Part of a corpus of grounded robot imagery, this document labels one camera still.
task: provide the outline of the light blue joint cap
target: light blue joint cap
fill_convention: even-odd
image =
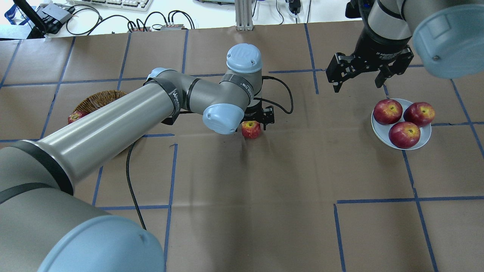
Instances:
[[[227,67],[237,73],[251,74],[262,69],[260,51],[255,45],[234,45],[227,53]]]
[[[69,231],[37,272],[164,272],[158,240],[137,223],[116,215],[92,218]]]
[[[163,67],[158,67],[158,68],[154,68],[152,71],[151,71],[151,74],[148,75],[148,78],[150,77],[157,77],[159,76],[161,73],[163,73],[164,71],[174,71],[173,69],[168,69],[168,68],[163,68]]]
[[[484,5],[443,9],[418,25],[413,45],[427,71],[458,78],[484,70]]]
[[[232,134],[244,117],[244,111],[232,104],[214,104],[203,111],[203,123],[220,134]]]

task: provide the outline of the white floor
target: white floor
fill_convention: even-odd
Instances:
[[[159,11],[165,16],[172,10],[182,10],[187,12],[193,19],[196,28],[220,28],[230,27],[235,25],[235,6],[233,4],[218,5],[211,2],[198,2],[196,0],[153,0],[153,4],[147,12],[127,11],[115,8],[96,7],[101,16],[106,18],[108,16],[119,14],[126,16],[132,21],[137,18],[142,21],[146,16],[153,12]],[[308,21],[308,9],[310,0],[302,0],[301,13],[299,14],[298,23],[305,23]],[[312,0],[311,11],[309,14],[309,22],[332,22],[332,21],[346,21],[345,17],[346,3],[349,0]],[[42,0],[28,0],[32,5],[38,5]],[[55,0],[54,2],[64,3],[63,0]],[[287,4],[285,0],[259,0],[257,1],[256,11],[253,17],[254,25],[273,25],[282,22],[282,17],[276,10],[277,7],[284,17],[284,24],[294,24],[296,20],[289,16]],[[8,24],[9,22],[3,14],[12,6],[12,0],[0,0],[0,24]],[[83,11],[74,17],[69,22],[69,29],[71,32],[84,32],[89,30],[96,23],[97,14],[90,11]],[[175,16],[175,23],[182,23],[189,27],[187,19],[182,14]],[[147,26],[153,24],[161,24],[163,19],[160,15],[152,15],[147,22]],[[103,33],[122,33],[127,32],[127,21],[121,17],[114,17],[103,24],[99,25],[92,34]],[[52,37],[71,36],[63,27],[57,35],[50,35]]]

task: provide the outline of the brown woven basket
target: brown woven basket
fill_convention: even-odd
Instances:
[[[92,113],[125,95],[127,95],[127,93],[117,90],[100,91],[84,99],[79,105],[77,105],[74,111]]]

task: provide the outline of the metal bracket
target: metal bracket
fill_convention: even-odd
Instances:
[[[237,30],[254,30],[251,0],[235,0],[235,20]]]

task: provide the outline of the robotic arm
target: robotic arm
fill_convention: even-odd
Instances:
[[[220,84],[154,69],[132,93],[37,142],[1,149],[0,271],[164,271],[152,234],[71,195],[160,121],[173,123],[182,108],[202,114],[221,134],[233,133],[243,119],[267,120],[254,100],[261,97],[259,50],[236,45],[227,66]]]
[[[346,16],[361,17],[364,29],[350,56],[336,53],[326,76],[339,92],[343,82],[380,71],[375,84],[401,75],[413,45],[427,71],[457,78],[484,70],[484,0],[351,0]]]

